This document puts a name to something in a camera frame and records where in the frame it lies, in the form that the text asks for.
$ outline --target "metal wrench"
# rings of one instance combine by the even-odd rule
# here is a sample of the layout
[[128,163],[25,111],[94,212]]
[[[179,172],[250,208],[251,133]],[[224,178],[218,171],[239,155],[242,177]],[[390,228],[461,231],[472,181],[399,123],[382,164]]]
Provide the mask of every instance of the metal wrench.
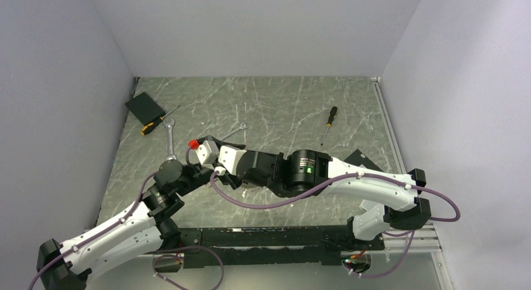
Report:
[[173,118],[164,118],[162,123],[164,124],[164,127],[166,127],[168,138],[168,156],[166,156],[166,160],[176,160],[177,156],[173,152],[173,126],[175,120]]
[[220,138],[219,140],[223,142],[224,140],[226,140],[227,138],[229,138],[231,135],[233,135],[233,134],[239,132],[240,130],[245,130],[245,129],[247,129],[247,124],[246,124],[246,123],[241,123],[241,124],[240,124],[240,127],[239,127],[238,129],[232,130],[231,132],[229,132],[228,134],[226,134],[226,136]]

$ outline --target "robotic arm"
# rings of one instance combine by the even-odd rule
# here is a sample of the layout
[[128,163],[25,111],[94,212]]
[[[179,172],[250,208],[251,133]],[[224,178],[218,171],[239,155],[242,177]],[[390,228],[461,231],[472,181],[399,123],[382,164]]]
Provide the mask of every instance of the robotic arm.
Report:
[[183,166],[178,160],[167,160],[152,175],[155,183],[145,192],[142,187],[136,201],[118,215],[78,237],[42,244],[39,274],[30,289],[40,277],[47,290],[82,290],[92,279],[140,254],[193,245],[180,237],[170,217],[184,206],[181,197],[216,176],[233,189],[245,182],[296,200],[348,194],[377,202],[348,222],[353,239],[370,241],[390,227],[419,229],[431,217],[429,201],[418,197],[411,187],[425,185],[421,170],[403,175],[382,173],[312,150],[298,150],[284,159],[283,153],[244,150],[244,145],[211,136],[191,141],[190,148],[200,163]]
[[[216,172],[228,175],[228,179],[236,176],[244,182],[267,187],[278,197],[305,197],[304,193],[311,191],[314,196],[344,194],[376,202],[368,212],[354,217],[353,233],[359,240],[372,240],[391,227],[420,229],[431,217],[430,202],[418,197],[417,190],[411,187],[426,185],[424,172],[419,169],[411,174],[383,173],[307,149],[297,150],[284,160],[283,153],[274,155],[243,150],[223,145],[210,136],[190,142],[190,147],[195,150],[202,165],[215,166]],[[357,174],[357,177],[339,179],[349,174]],[[320,190],[311,190],[327,181],[332,182]]]

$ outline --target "gray marble table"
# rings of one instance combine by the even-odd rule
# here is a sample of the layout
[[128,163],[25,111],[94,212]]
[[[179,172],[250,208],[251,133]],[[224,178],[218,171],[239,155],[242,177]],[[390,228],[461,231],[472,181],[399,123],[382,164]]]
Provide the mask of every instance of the gray marble table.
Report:
[[[357,148],[386,172],[397,162],[383,112],[370,78],[236,77],[141,78],[136,95],[146,92],[166,110],[181,107],[175,119],[175,154],[184,162],[187,143],[205,135],[221,137],[247,123],[230,138],[248,149],[289,155],[301,148],[346,158]],[[334,125],[320,146],[332,106],[339,108]],[[142,180],[157,170],[166,156],[163,125],[142,136],[140,122],[130,113],[120,140],[98,222],[124,209]],[[282,199],[266,188],[232,190],[230,196],[250,204]],[[249,210],[230,204],[202,187],[183,197],[185,206],[173,217],[179,227],[239,227],[344,224],[361,214],[361,201],[344,195],[310,197],[272,210]]]

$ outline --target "red knob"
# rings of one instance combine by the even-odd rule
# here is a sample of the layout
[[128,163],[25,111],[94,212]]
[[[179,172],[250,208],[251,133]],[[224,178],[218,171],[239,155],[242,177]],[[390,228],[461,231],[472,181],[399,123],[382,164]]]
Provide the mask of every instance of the red knob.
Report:
[[191,140],[190,142],[188,142],[188,146],[190,147],[190,149],[195,150],[197,149],[197,147],[199,147],[199,142],[197,140]]

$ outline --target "small tool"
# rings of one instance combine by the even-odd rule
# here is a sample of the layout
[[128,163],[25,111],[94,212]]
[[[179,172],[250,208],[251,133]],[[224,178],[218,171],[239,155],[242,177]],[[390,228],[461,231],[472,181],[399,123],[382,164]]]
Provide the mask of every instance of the small tool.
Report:
[[220,138],[219,140],[220,141],[224,141],[227,138],[229,138],[231,135],[239,132],[240,130],[245,130],[245,129],[247,129],[247,124],[246,123],[241,123],[240,127],[238,129],[232,130],[231,132],[229,132],[228,134],[226,134],[224,137]]
[[155,119],[154,121],[148,123],[146,126],[144,126],[144,128],[142,128],[140,133],[142,133],[142,135],[150,134],[155,129],[155,127],[157,127],[160,124],[160,122],[164,121],[164,118],[166,118],[169,114],[173,113],[173,111],[176,110],[179,107],[180,107],[180,105],[177,105],[176,108],[174,108],[173,110],[170,110],[168,113],[166,113],[166,115],[164,115],[162,117],[159,117],[159,118]]
[[330,115],[328,116],[328,122],[326,122],[326,132],[324,133],[324,137],[322,138],[321,146],[324,143],[324,139],[326,138],[326,134],[328,133],[328,129],[330,128],[330,126],[332,126],[332,122],[334,121],[334,119],[336,118],[337,115],[338,115],[338,107],[334,106],[330,110]]
[[166,160],[176,160],[177,156],[173,152],[173,126],[175,124],[175,120],[173,118],[164,119],[162,120],[162,123],[168,132],[168,155],[166,156]]

